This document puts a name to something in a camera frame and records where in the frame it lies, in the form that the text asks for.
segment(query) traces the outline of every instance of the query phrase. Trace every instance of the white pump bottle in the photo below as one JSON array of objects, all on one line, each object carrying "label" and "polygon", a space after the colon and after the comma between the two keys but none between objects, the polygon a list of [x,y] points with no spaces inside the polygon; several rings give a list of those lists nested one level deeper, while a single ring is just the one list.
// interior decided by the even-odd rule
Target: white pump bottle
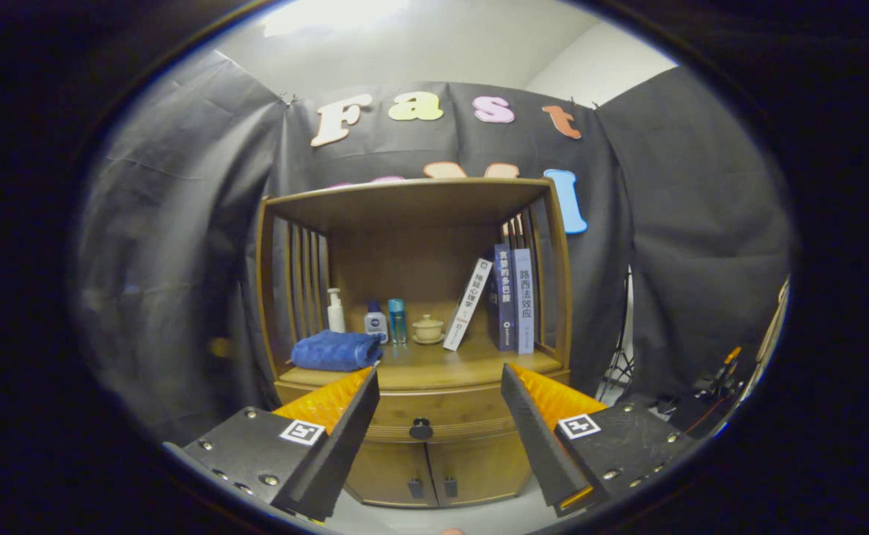
[{"label": "white pump bottle", "polygon": [[345,313],[342,310],[342,299],[338,288],[329,288],[329,331],[345,332]]}]

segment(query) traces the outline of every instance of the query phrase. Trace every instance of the light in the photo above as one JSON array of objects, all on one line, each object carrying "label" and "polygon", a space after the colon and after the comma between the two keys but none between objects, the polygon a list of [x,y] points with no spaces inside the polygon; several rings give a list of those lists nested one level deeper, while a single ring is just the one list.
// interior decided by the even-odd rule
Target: light
[{"label": "light", "polygon": [[408,0],[295,0],[269,13],[259,24],[264,26],[264,38],[317,27],[352,30],[407,6]]}]

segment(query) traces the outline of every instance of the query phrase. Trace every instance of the folded towel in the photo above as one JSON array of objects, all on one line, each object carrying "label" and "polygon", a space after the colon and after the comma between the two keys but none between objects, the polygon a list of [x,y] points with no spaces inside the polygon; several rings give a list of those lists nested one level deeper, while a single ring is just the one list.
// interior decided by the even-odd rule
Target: folded towel
[{"label": "folded towel", "polygon": [[293,363],[299,368],[329,372],[353,372],[368,368],[381,357],[377,335],[326,331],[299,340],[293,348]]}]

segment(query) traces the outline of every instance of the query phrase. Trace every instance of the cabinet handle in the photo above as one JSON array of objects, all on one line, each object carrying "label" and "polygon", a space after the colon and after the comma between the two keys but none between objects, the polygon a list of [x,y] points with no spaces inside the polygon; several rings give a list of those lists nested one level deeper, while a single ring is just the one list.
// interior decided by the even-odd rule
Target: cabinet handle
[{"label": "cabinet handle", "polygon": [[408,481],[408,491],[411,492],[411,497],[415,500],[425,497],[425,487],[419,478],[411,478],[411,481]]},{"label": "cabinet handle", "polygon": [[458,497],[458,480],[448,476],[444,478],[444,491],[445,494],[448,494],[449,498],[457,498]]},{"label": "cabinet handle", "polygon": [[411,426],[411,429],[408,430],[408,434],[414,440],[428,440],[434,433],[435,431],[432,431],[431,422],[427,418],[415,418],[414,426]]}]

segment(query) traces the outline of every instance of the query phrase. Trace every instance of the floor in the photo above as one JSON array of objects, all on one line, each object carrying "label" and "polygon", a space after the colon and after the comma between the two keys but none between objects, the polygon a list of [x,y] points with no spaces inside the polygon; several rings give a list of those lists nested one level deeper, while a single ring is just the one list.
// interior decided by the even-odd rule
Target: floor
[{"label": "floor", "polygon": [[[602,401],[612,406],[621,393],[619,387],[610,386],[603,392]],[[469,508],[376,508],[361,505],[342,492],[325,527],[347,535],[439,535],[447,528],[460,528],[466,535],[517,535],[568,518],[556,518],[553,509],[544,504],[536,479],[530,478],[524,492],[516,498]]]}]

